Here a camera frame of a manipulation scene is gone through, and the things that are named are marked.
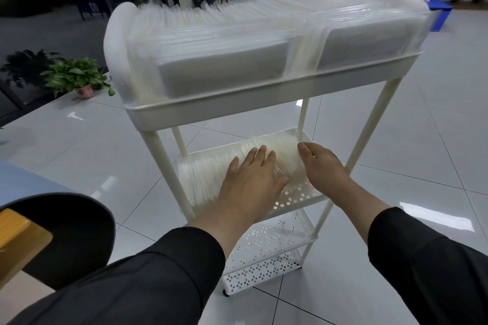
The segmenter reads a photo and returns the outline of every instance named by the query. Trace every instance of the finger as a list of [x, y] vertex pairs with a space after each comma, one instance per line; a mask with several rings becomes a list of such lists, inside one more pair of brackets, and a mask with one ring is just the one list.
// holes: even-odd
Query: finger
[[247, 153], [246, 158], [244, 158], [244, 162], [242, 162], [241, 167], [249, 166], [251, 164], [251, 162], [254, 161], [254, 157], [256, 156], [257, 152], [258, 152], [258, 149], [256, 147], [249, 150], [249, 153]]
[[317, 143], [303, 143], [312, 152], [315, 158], [318, 158], [321, 154], [326, 153], [327, 149]]
[[304, 165], [314, 160], [313, 154], [305, 143], [298, 143], [298, 154]]
[[276, 181], [273, 184], [273, 192], [274, 192], [276, 199], [278, 199], [278, 197], [280, 196], [284, 187], [286, 185], [288, 185], [289, 182], [290, 182], [290, 179], [288, 179], [287, 177], [284, 177], [284, 178], [279, 179], [278, 181]]
[[274, 150], [272, 150], [268, 154], [268, 158], [266, 158], [266, 161], [263, 163], [263, 167], [266, 167], [274, 171], [275, 166], [276, 166], [276, 153], [274, 152]]
[[227, 174], [234, 172], [237, 169], [238, 164], [239, 164], [239, 157], [235, 156], [234, 159], [230, 162], [229, 168], [227, 169]]
[[259, 166], [262, 166], [265, 159], [266, 159], [266, 146], [262, 145], [261, 148], [259, 148], [258, 153], [256, 153], [256, 158], [254, 158], [253, 164], [255, 163]]

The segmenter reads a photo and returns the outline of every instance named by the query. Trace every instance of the yellow wooden object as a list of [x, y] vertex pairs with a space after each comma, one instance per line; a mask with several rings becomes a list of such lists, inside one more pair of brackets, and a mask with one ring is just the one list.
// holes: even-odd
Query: yellow wooden object
[[11, 209], [0, 213], [0, 289], [28, 264], [53, 235]]

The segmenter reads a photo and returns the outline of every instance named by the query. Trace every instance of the blue box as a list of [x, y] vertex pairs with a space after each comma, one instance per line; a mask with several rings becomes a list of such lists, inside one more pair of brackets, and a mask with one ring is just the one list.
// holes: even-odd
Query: blue box
[[452, 11], [452, 5], [442, 0], [429, 0], [429, 9], [441, 11], [430, 29], [432, 32], [439, 32]]

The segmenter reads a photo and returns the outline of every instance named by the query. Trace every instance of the black shirt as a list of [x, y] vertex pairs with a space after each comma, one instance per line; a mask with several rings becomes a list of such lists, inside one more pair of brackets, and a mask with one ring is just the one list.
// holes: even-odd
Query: black shirt
[[[407, 215], [380, 213], [369, 260], [420, 324], [488, 323], [488, 257]], [[174, 229], [23, 310], [11, 325], [197, 324], [223, 272], [218, 242], [203, 230]]]

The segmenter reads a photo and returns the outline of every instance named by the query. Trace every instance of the red object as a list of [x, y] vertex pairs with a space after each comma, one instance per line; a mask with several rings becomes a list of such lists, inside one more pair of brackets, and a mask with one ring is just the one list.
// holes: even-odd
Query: red object
[[83, 98], [83, 99], [90, 99], [93, 98], [95, 93], [93, 92], [93, 88], [90, 85], [85, 86], [84, 88], [76, 89], [76, 92]]

